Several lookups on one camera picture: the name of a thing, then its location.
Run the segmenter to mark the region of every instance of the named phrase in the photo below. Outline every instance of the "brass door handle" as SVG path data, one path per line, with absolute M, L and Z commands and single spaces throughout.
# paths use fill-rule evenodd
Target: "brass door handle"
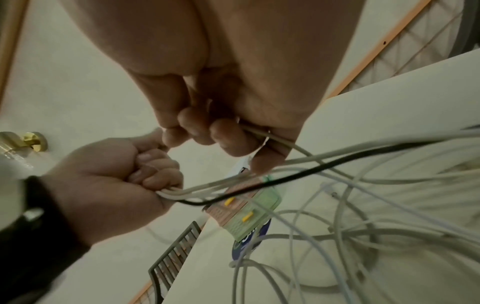
M 27 132 L 22 137 L 14 132 L 0 132 L 0 154 L 8 158 L 15 153 L 25 157 L 31 151 L 43 152 L 48 147 L 47 139 L 38 132 Z

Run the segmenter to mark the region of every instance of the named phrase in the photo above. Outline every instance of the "table top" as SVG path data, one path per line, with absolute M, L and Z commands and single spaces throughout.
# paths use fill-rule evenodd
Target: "table top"
M 480 79 L 480 69 L 478 66 L 480 66 L 480 50 L 327 100 L 307 121 L 297 143 L 316 154 L 388 136 L 455 130 L 479 124 L 480 86 L 478 79 Z M 422 148 L 419 151 L 407 153 L 393 161 L 392 164 L 389 163 L 376 169 L 372 176 L 386 177 L 396 170 L 405 169 L 406 165 L 412 163 L 418 165 L 404 170 L 403 176 L 435 174 L 467 158 L 478 156 L 480 153 L 479 143 L 478 140 L 455 141 L 441 144 L 440 147 Z M 459 147 L 464 148 L 466 145 L 468 149 L 458 149 Z M 438 157 L 425 161 L 426 156 L 433 154 L 437 154 Z M 299 154 L 292 153 L 290 157 L 299 157 Z M 356 161 L 342 166 L 342 169 L 355 174 L 370 162 L 372 159 Z M 314 176 L 288 184 L 283 202 L 277 211 L 299 208 L 325 180 Z M 340 191 L 344 188 L 340 185 L 334 187 Z M 383 194 L 388 193 L 389 197 L 404 201 L 412 199 L 414 195 L 419 195 L 416 197 L 422 201 L 431 199 L 433 203 L 440 203 L 442 200 L 447 202 L 452 199 L 451 196 L 447 197 L 447 194 L 441 197 L 425 197 L 432 192 L 426 194 L 418 192 L 418 189 L 416 189 L 417 193 L 412 191 L 406 195 L 403 186 L 400 188 L 399 186 L 382 187 L 382 189 L 377 189 L 377 187 L 372 189 L 381 191 Z M 461 196 L 456 199 L 465 200 L 465 198 L 471 198 L 472 195 L 478 197 L 479 191 L 478 187 L 469 190 L 463 189 Z M 387 210 L 389 215 L 403 216 L 401 212 L 382 207 L 378 202 L 373 207 L 374 202 L 371 202 L 371 199 L 355 193 L 352 201 L 362 204 L 364 207 L 379 208 L 375 210 Z M 336 201 L 333 198 L 321 194 L 308 210 L 331 219 L 335 207 Z M 454 216 L 454 212 L 450 210 L 445 214 L 442 216 L 449 216 L 448 219 L 453 222 L 463 222 L 467 219 L 465 212 L 456 213 Z M 309 218 L 301 217 L 298 226 L 311 234 L 327 233 L 324 224 Z M 268 231 L 268 233 L 288 232 L 286 227 L 274 219 Z M 164 303 L 194 303 L 205 300 L 213 304 L 224 304 L 231 301 L 233 270 L 228 267 L 228 264 L 232 261 L 233 243 L 234 240 L 229 233 L 219 228 L 217 223 L 210 219 L 168 292 Z M 338 261 L 333 242 L 326 241 L 321 245 L 332 254 L 334 260 Z M 294 256 L 296 260 L 308 247 L 306 242 L 295 243 Z M 286 240 L 262 242 L 252 253 L 251 258 L 291 275 L 289 242 Z M 423 303 L 448 302 L 449 300 L 455 302 L 455 300 L 458 301 L 459 294 L 478 296 L 475 288 L 469 288 L 468 281 L 465 284 L 459 284 L 456 292 L 445 288 L 445 286 L 451 287 L 451 285 L 446 285 L 445 275 L 448 280 L 456 282 L 465 280 L 465 278 L 454 268 L 435 263 L 435 257 L 423 253 L 412 254 L 405 258 L 398 257 L 398 255 L 382 255 L 380 263 L 372 271 L 372 274 L 377 278 L 382 278 L 388 289 L 400 302 L 407 299 L 415 299 L 414 302 Z M 335 282 L 332 272 L 317 253 L 309 255 L 299 276 L 300 281 L 307 284 L 330 285 Z M 279 282 L 282 291 L 286 293 L 287 284 L 284 284 L 276 276 L 274 278 Z M 373 290 L 368 282 L 365 283 L 365 287 L 367 291 Z M 278 302 L 277 296 L 267 280 L 255 269 L 248 272 L 246 288 L 248 303 Z M 344 302 L 339 294 L 324 295 L 306 292 L 304 294 L 307 302 L 318 302 L 320 299 L 327 303 Z M 291 302 L 300 302 L 295 292 Z

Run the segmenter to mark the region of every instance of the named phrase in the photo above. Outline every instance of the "yellow tab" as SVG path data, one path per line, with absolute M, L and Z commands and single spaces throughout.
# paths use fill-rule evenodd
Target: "yellow tab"
M 254 214 L 254 212 L 253 212 L 253 211 L 250 211 L 246 216 L 244 216 L 244 217 L 241 219 L 241 221 L 245 223 L 246 221 L 249 220 L 249 218 L 251 218 L 251 217 L 253 216 L 253 214 Z
M 234 201 L 234 199 L 235 199 L 234 197 L 231 197 L 231 198 L 229 198 L 228 200 L 226 200 L 225 206 L 230 205 L 230 204 Z

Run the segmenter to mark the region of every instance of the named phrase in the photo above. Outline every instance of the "orange strip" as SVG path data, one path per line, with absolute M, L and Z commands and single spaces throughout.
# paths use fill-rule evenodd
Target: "orange strip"
M 5 3 L 4 21 L 0 23 L 0 105 L 29 0 L 3 2 Z
M 386 48 L 395 37 L 430 3 L 432 0 L 421 0 L 400 22 L 386 34 L 373 50 L 348 74 L 347 77 L 325 98 L 331 98 L 340 94 L 361 71 L 366 68 L 381 51 Z
M 144 294 L 150 288 L 151 285 L 152 285 L 152 281 L 148 281 L 148 283 L 133 297 L 133 299 L 130 302 L 128 302 L 128 304 L 134 304 L 135 302 L 140 300 L 140 297 L 142 296 L 142 294 Z

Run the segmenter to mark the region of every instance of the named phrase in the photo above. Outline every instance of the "person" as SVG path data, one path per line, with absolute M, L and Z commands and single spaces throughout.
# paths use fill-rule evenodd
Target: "person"
M 0 303 L 35 302 L 91 246 L 170 209 L 155 191 L 181 188 L 183 176 L 162 135 L 92 143 L 23 181 L 23 213 L 0 231 Z
M 258 174 L 281 164 L 290 149 L 242 124 L 297 139 L 365 0 L 61 2 L 136 82 L 165 132 L 84 146 L 24 181 L 23 213 L 0 231 L 1 303 L 35 302 L 92 245 L 165 214 L 173 202 L 155 191 L 183 183 L 169 148 L 193 138 L 232 156 L 258 150 Z

